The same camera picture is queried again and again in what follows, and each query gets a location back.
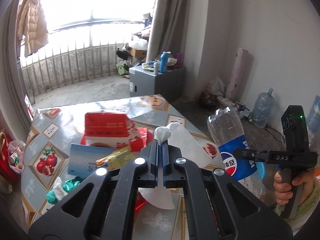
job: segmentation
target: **human hand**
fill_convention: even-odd
[[[293,186],[300,185],[303,183],[303,191],[301,194],[300,202],[299,205],[301,205],[303,202],[305,202],[310,195],[313,192],[314,188],[314,176],[311,171],[303,171],[299,173],[297,177],[293,179],[291,184]],[[289,202],[289,199],[292,198],[293,192],[291,191],[291,184],[290,183],[283,183],[282,182],[282,177],[277,172],[275,174],[275,182],[273,183],[273,187],[275,188],[275,196],[276,196],[276,202],[279,205],[285,205]]]

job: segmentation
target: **pepsi logo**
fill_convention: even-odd
[[[221,152],[220,154],[221,154],[226,172],[232,176],[233,174],[235,174],[237,169],[236,158],[234,158],[233,155],[228,152]]]

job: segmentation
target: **yellow package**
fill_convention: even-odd
[[[111,153],[110,155],[96,160],[98,167],[104,166],[109,171],[116,170],[125,165],[128,161],[135,159],[136,157],[130,151],[130,147],[126,146],[118,149]]]

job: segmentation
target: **black gripper frame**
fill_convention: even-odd
[[[167,188],[182,187],[190,240],[291,239],[289,225],[222,169],[204,170],[167,141],[140,152],[121,169],[93,172],[29,230],[32,240],[130,240],[138,187],[157,186],[163,163]]]
[[[291,184],[292,180],[301,171],[316,166],[318,154],[309,150],[307,125],[302,106],[288,106],[281,117],[281,122],[287,151],[259,151],[237,148],[233,151],[233,156],[267,164],[278,164],[282,182]],[[282,218],[288,219],[296,216],[302,190],[303,184],[292,186],[293,197],[280,208]]]

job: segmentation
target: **pepsi bottle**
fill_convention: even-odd
[[[236,148],[249,148],[238,114],[229,107],[218,109],[209,116],[208,129],[218,145],[226,172],[259,198],[262,180],[255,162],[232,155]]]

